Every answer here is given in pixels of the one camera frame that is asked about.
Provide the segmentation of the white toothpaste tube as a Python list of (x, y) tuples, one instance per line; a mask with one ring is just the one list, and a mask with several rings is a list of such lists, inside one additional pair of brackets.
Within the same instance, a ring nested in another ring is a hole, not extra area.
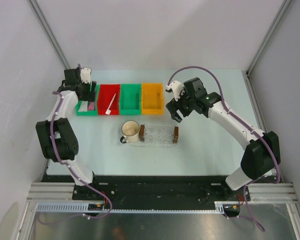
[(83, 113), (88, 111), (89, 102), (81, 101), (80, 106), (78, 108), (78, 112)]

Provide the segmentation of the clear holder with brown ends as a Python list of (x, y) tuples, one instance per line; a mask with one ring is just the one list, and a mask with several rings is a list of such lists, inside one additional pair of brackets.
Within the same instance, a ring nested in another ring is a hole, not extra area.
[(139, 140), (147, 144), (175, 145), (179, 141), (179, 127), (175, 125), (142, 124)]

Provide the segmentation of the cream enamel mug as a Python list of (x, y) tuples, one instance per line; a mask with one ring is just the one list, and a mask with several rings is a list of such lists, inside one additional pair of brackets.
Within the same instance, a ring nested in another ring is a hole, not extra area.
[(136, 143), (139, 141), (140, 125), (134, 120), (126, 121), (121, 127), (121, 132), (119, 141), (122, 144)]

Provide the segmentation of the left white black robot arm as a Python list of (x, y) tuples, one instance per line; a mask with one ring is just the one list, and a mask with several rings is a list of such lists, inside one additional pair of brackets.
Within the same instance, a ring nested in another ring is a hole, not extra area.
[(64, 80), (56, 91), (57, 101), (44, 121), (35, 125), (43, 156), (68, 169), (77, 186), (90, 200), (100, 196), (101, 188), (93, 183), (94, 173), (80, 159), (79, 142), (69, 118), (79, 103), (96, 100), (97, 83), (91, 80), (92, 69), (80, 67), (64, 70)]

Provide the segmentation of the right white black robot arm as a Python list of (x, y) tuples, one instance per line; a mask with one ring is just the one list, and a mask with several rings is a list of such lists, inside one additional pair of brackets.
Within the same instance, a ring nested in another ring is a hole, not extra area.
[(238, 196), (239, 188), (279, 167), (278, 135), (273, 131), (264, 132), (241, 119), (218, 93), (208, 93), (198, 77), (184, 83), (172, 81), (167, 84), (166, 91), (173, 93), (173, 99), (166, 104), (173, 120), (180, 123), (192, 112), (197, 112), (223, 127), (243, 148), (240, 166), (226, 177), (226, 185), (220, 188), (225, 200), (232, 201)]

